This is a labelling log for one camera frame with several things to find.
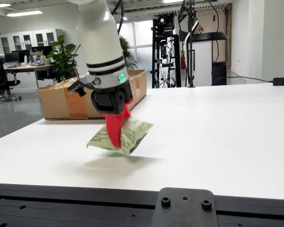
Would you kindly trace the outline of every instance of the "white cabinet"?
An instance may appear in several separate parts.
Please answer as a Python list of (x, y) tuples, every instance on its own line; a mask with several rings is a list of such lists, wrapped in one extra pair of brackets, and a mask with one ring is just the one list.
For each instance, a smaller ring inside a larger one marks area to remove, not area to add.
[(53, 42), (57, 41), (58, 36), (62, 34), (63, 31), (60, 29), (33, 31), (35, 46), (51, 46)]
[(60, 29), (47, 29), (0, 35), (0, 54), (32, 50), (34, 46), (51, 46), (62, 34)]
[(11, 53), (11, 43), (9, 34), (0, 35), (0, 54)]
[(17, 32), (9, 36), (12, 51), (31, 50), (33, 46), (36, 46), (33, 32)]

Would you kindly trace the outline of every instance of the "black power adapter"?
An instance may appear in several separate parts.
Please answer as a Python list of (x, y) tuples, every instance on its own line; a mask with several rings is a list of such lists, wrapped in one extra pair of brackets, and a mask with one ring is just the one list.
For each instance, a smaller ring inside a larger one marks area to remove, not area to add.
[(274, 78), (273, 85), (274, 86), (284, 86), (284, 77)]

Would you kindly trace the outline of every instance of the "ceiling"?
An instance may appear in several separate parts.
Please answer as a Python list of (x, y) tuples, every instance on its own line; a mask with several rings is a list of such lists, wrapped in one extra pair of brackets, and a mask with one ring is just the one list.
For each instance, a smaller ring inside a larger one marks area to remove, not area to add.
[[(233, 0), (217, 0), (212, 4), (217, 9), (224, 9)], [(118, 0), (106, 0), (108, 7), (112, 10)], [(150, 19), (154, 15), (164, 12), (178, 12), (181, 2), (164, 4), (161, 0), (123, 0), (125, 16), (129, 20)], [(211, 10), (207, 0), (195, 0), (197, 10)], [(0, 8), (0, 16), (5, 16), (11, 12), (24, 12), (32, 10), (42, 10), (45, 8), (72, 5), (67, 0), (0, 0), (0, 4), (7, 3), (11, 6)], [(119, 20), (119, 15), (115, 15), (115, 20)]]

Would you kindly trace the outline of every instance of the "snack package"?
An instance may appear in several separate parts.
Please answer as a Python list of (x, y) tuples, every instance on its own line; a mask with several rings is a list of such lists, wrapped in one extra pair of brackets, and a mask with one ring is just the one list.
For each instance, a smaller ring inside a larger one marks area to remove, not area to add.
[(121, 148), (115, 148), (113, 146), (108, 136), (106, 125), (91, 138), (87, 143), (87, 147), (94, 146), (107, 150), (119, 150), (125, 155), (130, 155), (152, 127), (153, 124), (130, 117), (124, 120), (121, 128)]

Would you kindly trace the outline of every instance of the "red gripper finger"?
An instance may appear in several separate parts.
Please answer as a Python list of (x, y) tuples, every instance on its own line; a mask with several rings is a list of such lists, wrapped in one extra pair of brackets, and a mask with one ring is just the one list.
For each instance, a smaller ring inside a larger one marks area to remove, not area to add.
[(105, 114), (106, 129), (110, 141), (116, 148), (121, 147), (121, 127), (124, 119), (124, 111), (120, 114)]
[(131, 111), (129, 110), (128, 104), (124, 103), (124, 117), (130, 117)]

